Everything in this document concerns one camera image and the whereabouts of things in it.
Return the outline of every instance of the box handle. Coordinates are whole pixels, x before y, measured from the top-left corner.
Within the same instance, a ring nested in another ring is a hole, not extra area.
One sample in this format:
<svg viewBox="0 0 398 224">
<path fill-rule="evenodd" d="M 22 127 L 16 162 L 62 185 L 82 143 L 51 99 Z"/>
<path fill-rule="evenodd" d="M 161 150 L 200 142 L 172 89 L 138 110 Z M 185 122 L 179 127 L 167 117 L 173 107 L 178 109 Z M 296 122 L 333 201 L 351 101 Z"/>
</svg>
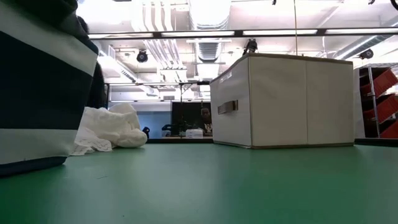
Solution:
<svg viewBox="0 0 398 224">
<path fill-rule="evenodd" d="M 237 111 L 238 110 L 238 101 L 233 100 L 233 101 L 223 103 L 221 106 L 219 106 L 217 108 L 217 110 L 218 110 L 218 114 L 225 114 L 225 113 L 229 113 L 232 111 Z"/>
</svg>

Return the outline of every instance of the red storage bin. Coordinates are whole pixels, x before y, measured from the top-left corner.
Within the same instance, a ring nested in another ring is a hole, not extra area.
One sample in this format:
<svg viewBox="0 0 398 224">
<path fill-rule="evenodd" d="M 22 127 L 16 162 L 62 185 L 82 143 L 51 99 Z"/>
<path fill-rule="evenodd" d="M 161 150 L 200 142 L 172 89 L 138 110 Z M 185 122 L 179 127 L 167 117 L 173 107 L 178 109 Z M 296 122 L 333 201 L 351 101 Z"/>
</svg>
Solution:
<svg viewBox="0 0 398 224">
<path fill-rule="evenodd" d="M 368 70 L 363 70 L 363 74 L 368 74 Z M 387 91 L 398 83 L 397 77 L 393 74 L 390 68 L 372 68 L 374 94 L 378 98 L 381 94 Z M 371 85 L 369 83 L 369 76 L 364 75 L 360 79 L 361 94 L 368 95 L 371 93 Z"/>
<path fill-rule="evenodd" d="M 380 96 L 377 100 L 377 115 L 379 117 L 379 123 L 382 123 L 387 118 L 391 117 L 394 113 L 398 111 L 398 100 L 395 94 L 389 94 Z M 372 107 L 371 110 L 366 110 L 363 112 L 363 117 L 365 119 L 374 118 L 374 109 Z"/>
<path fill-rule="evenodd" d="M 381 134 L 380 138 L 398 138 L 398 121 L 394 121 Z"/>
</svg>

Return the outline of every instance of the green floor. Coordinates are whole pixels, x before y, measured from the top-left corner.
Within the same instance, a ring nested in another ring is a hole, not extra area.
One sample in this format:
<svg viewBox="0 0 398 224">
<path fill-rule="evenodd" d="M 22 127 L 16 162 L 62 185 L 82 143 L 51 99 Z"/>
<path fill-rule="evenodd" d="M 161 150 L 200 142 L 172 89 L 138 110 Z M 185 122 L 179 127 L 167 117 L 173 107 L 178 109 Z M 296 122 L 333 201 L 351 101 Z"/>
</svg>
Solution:
<svg viewBox="0 0 398 224">
<path fill-rule="evenodd" d="M 398 223 L 398 149 L 149 144 L 0 179 L 1 224 Z"/>
</svg>

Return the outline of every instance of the striped bag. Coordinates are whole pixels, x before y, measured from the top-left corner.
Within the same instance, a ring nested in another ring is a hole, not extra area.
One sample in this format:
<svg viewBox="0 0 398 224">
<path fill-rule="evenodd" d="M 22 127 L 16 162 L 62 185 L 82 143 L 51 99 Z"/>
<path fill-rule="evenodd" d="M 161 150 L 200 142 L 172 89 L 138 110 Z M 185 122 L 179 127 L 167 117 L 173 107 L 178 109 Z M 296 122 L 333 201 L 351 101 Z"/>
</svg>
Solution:
<svg viewBox="0 0 398 224">
<path fill-rule="evenodd" d="M 3 0 L 0 43 L 0 176 L 63 164 L 98 49 Z"/>
</svg>

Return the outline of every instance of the white cloth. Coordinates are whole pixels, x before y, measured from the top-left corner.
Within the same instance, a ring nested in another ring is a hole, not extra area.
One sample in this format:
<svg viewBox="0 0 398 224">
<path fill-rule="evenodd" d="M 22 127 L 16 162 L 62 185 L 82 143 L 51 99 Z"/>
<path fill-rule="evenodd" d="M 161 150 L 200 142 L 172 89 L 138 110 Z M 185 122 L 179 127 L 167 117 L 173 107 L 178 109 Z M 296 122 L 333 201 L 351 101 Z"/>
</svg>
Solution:
<svg viewBox="0 0 398 224">
<path fill-rule="evenodd" d="M 106 110 L 86 107 L 80 122 L 73 156 L 112 151 L 112 146 L 140 147 L 147 136 L 140 130 L 137 112 L 129 103 Z"/>
</svg>

